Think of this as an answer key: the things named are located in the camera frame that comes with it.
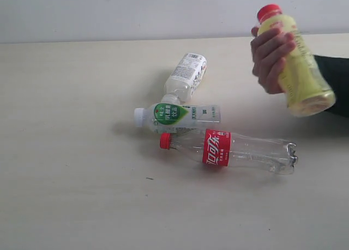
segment crumpled bottle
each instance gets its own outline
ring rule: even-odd
[[[175,149],[203,164],[258,168],[289,175],[298,162],[296,144],[283,139],[259,139],[218,130],[191,130],[183,135],[164,133],[160,148]]]

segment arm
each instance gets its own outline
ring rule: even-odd
[[[315,60],[336,95],[336,103],[327,111],[349,117],[349,59],[316,55]]]

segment bottle bottom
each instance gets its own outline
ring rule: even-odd
[[[331,91],[306,98],[288,108],[294,116],[305,117],[319,114],[332,107],[335,102],[335,95]]]

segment clear plastic bottle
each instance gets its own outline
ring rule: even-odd
[[[185,54],[165,83],[165,95],[161,103],[188,102],[205,74],[206,64],[206,58],[202,55]]]
[[[155,133],[184,133],[191,129],[206,129],[220,123],[217,105],[153,104],[148,109],[136,108],[136,127],[148,127]]]
[[[296,144],[258,139],[217,130],[192,130],[181,136],[162,134],[160,148],[175,149],[194,161],[217,166],[259,168],[289,175],[298,162]]]
[[[306,46],[295,20],[282,13],[276,4],[261,8],[257,14],[261,24],[258,34],[280,28],[291,32],[297,47],[286,57],[286,67],[279,76],[279,84],[286,94],[287,107],[298,117],[325,111],[335,103],[335,94],[322,77],[313,54]]]

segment yellow juice bottle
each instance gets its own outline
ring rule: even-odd
[[[295,20],[282,14],[276,4],[264,6],[257,14],[261,24],[258,35],[271,28],[280,28],[294,35],[296,48],[286,56],[285,69],[278,82],[285,92],[291,114],[302,117],[317,114],[336,102],[335,94],[317,66],[313,54],[304,43]]]

